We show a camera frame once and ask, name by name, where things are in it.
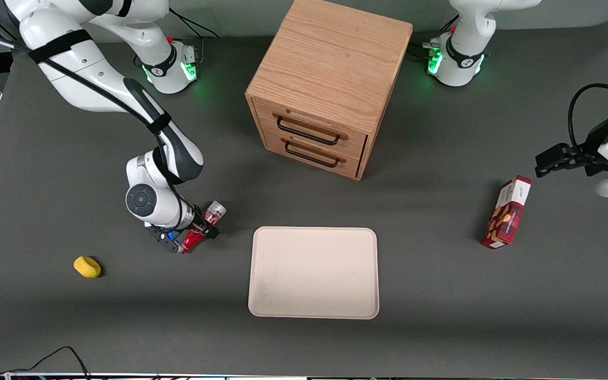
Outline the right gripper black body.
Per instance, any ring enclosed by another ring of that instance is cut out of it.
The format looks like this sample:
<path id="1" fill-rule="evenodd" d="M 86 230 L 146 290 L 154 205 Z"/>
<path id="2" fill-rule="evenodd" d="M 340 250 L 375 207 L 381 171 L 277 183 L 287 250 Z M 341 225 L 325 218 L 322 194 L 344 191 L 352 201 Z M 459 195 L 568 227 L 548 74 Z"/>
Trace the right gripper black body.
<path id="1" fill-rule="evenodd" d="M 206 220 L 203 218 L 203 227 L 194 227 L 194 214 L 202 214 L 203 216 L 203 212 L 201 212 L 200 210 L 186 210 L 186 214 L 184 214 L 183 220 L 177 228 L 178 236 L 183 235 L 184 231 L 192 231 L 194 233 L 200 234 L 201 236 L 205 236 L 205 229 L 207 228 Z"/>

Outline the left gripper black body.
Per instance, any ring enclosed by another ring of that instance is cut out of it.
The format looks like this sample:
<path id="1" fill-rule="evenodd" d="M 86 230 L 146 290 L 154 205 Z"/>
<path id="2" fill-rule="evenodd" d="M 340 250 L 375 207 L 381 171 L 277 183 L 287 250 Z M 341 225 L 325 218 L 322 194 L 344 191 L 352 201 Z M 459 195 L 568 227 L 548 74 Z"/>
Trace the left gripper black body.
<path id="1" fill-rule="evenodd" d="M 567 118 L 568 135 L 571 141 L 571 159 L 565 168 L 574 170 L 583 168 L 586 176 L 594 176 L 598 173 L 608 173 L 608 159 L 599 154 L 598 149 L 605 142 L 608 135 L 608 118 L 593 127 L 586 139 L 581 144 L 577 144 L 574 133 L 574 123 L 572 116 Z"/>

